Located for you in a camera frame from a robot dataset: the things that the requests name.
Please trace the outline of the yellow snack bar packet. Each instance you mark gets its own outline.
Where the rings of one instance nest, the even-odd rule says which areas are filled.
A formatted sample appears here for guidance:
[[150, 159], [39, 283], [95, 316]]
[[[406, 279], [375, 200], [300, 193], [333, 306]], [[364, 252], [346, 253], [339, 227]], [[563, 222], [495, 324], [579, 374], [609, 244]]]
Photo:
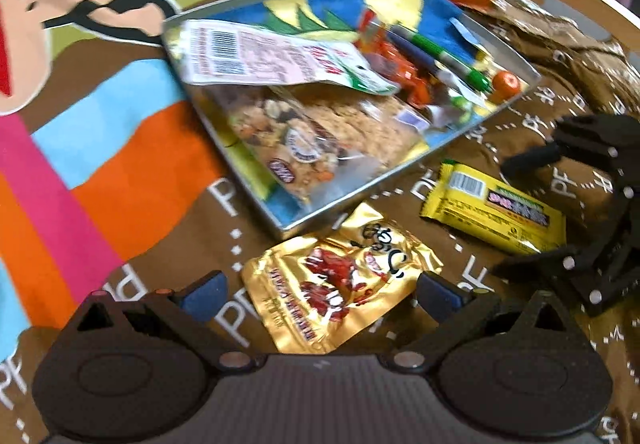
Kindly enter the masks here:
[[420, 217], [452, 227], [512, 255], [566, 244], [562, 212], [470, 166], [445, 160]]

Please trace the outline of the gold foil snack packet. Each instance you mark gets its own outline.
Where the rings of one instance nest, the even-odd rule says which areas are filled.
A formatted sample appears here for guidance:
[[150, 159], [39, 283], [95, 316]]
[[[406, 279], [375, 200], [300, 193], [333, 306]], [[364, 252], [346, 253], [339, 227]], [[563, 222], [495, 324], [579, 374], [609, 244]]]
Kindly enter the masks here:
[[247, 261], [255, 311], [281, 353], [328, 354], [414, 293], [442, 260], [367, 203], [330, 234], [296, 236]]

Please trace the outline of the small orange fruit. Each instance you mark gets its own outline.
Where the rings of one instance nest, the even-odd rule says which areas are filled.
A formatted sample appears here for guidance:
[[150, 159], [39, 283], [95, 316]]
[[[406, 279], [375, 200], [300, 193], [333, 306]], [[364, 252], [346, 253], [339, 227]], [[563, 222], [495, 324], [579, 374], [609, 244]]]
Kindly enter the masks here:
[[491, 79], [491, 87], [490, 100], [495, 103], [510, 100], [522, 90], [521, 80], [508, 71], [498, 71]]

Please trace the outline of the blue white snack bar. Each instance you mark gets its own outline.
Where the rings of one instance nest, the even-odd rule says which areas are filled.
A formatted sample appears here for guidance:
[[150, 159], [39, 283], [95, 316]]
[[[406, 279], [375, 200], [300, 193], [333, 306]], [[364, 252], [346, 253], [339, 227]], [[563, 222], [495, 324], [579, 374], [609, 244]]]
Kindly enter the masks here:
[[422, 71], [427, 72], [433, 77], [437, 78], [440, 82], [449, 87], [453, 87], [457, 82], [462, 82], [465, 88], [468, 88], [470, 91], [476, 91], [469, 87], [461, 78], [456, 76], [449, 68], [447, 68], [444, 64], [435, 60], [421, 49], [416, 48], [413, 44], [410, 44], [404, 38], [396, 35], [391, 32], [390, 29], [387, 30], [386, 36], [390, 39], [390, 42], [411, 62], [416, 62]]

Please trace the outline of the mixed nuts clear bag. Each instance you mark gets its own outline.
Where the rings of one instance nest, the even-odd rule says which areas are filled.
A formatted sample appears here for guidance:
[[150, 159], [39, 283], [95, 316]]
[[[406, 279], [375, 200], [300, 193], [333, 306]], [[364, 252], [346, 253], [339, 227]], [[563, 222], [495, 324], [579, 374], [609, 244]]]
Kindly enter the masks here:
[[291, 93], [257, 86], [221, 86], [213, 99], [234, 134], [288, 193], [308, 203], [333, 181], [349, 150], [305, 112]]

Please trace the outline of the orange snack bag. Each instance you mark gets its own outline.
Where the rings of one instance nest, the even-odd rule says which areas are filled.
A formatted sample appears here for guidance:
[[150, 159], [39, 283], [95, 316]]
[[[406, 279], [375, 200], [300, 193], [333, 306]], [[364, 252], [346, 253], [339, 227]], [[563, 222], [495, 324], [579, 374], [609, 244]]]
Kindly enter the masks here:
[[369, 8], [361, 15], [355, 46], [378, 74], [395, 82], [406, 93], [410, 105], [418, 110], [424, 110], [431, 103], [428, 83], [419, 75], [418, 69], [390, 41], [390, 32], [387, 27]]

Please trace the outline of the green sausage stick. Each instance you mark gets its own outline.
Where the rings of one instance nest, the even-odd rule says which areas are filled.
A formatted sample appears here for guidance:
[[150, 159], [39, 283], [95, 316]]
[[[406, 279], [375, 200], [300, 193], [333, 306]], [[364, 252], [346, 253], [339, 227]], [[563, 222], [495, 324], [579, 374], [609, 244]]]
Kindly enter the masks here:
[[476, 91], [488, 92], [491, 90], [489, 79], [480, 71], [477, 71], [471, 65], [464, 63], [457, 56], [454, 56], [437, 42], [427, 37], [409, 30], [400, 24], [394, 24], [390, 27], [390, 31], [406, 39], [416, 48], [444, 64], [456, 76], [461, 78], [469, 87]]

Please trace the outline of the white red-lettered snack pack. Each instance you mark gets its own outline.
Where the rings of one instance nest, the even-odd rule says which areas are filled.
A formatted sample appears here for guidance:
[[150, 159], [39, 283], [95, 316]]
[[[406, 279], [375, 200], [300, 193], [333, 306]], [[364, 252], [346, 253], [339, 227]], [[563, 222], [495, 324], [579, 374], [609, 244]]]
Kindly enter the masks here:
[[331, 84], [372, 96], [399, 91], [350, 42], [311, 40], [218, 20], [187, 20], [174, 32], [169, 52], [189, 85]]

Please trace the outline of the peanut clear bag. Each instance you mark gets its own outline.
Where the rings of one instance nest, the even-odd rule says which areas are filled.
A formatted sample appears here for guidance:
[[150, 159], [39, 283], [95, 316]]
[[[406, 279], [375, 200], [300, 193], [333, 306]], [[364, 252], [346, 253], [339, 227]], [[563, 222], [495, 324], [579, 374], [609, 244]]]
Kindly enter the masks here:
[[293, 96], [345, 149], [372, 157], [382, 169], [401, 163], [422, 142], [419, 129], [402, 121], [412, 109], [394, 96], [321, 84], [295, 87]]

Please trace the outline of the brown monkey print duvet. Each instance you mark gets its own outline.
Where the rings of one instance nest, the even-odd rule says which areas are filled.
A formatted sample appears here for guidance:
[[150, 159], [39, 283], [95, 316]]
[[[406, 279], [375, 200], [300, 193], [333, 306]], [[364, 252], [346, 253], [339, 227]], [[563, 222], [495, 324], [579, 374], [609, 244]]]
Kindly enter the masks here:
[[[562, 158], [516, 179], [501, 164], [563, 116], [639, 120], [639, 73], [603, 27], [559, 0], [448, 0], [539, 73], [480, 126], [346, 209], [281, 239], [198, 118], [162, 40], [221, 0], [1, 0], [1, 438], [6, 443], [634, 443], [639, 286], [589, 316], [573, 286], [526, 289], [512, 255], [420, 217], [453, 160], [559, 210], [587, 247], [611, 177]], [[247, 261], [326, 236], [367, 203], [432, 248], [438, 273], [500, 310], [428, 372], [387, 357], [437, 323], [416, 290], [328, 354], [278, 351], [247, 294]], [[206, 323], [254, 357], [218, 372], [143, 305], [211, 271]]]

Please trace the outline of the metal tray with dinosaur drawing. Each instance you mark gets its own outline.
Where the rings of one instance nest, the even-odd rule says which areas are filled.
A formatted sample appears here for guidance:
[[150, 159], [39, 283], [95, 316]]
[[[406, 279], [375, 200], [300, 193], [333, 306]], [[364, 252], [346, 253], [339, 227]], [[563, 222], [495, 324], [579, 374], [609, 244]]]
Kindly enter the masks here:
[[[470, 91], [462, 82], [449, 87], [405, 56], [428, 83], [431, 103], [424, 110], [414, 108], [400, 87], [393, 96], [412, 109], [412, 115], [405, 113], [402, 121], [419, 129], [422, 142], [401, 163], [388, 169], [378, 167], [372, 157], [348, 149], [349, 157], [338, 169], [337, 177], [314, 194], [311, 201], [301, 203], [285, 191], [234, 134], [226, 114], [213, 99], [214, 88], [240, 85], [187, 84], [178, 74], [178, 63], [169, 52], [169, 42], [175, 36], [174, 29], [187, 20], [218, 20], [311, 40], [345, 41], [355, 46], [359, 21], [367, 8], [376, 13], [387, 30], [400, 24], [437, 42], [483, 73], [490, 83], [498, 71], [513, 73], [521, 80], [522, 90], [510, 100], [495, 103], [490, 100], [492, 87], [488, 92]], [[209, 137], [265, 217], [269, 230], [281, 239], [303, 232], [332, 213], [346, 209], [378, 183], [480, 126], [536, 86], [540, 79], [523, 56], [448, 0], [221, 0], [166, 21], [162, 40], [170, 64]]]

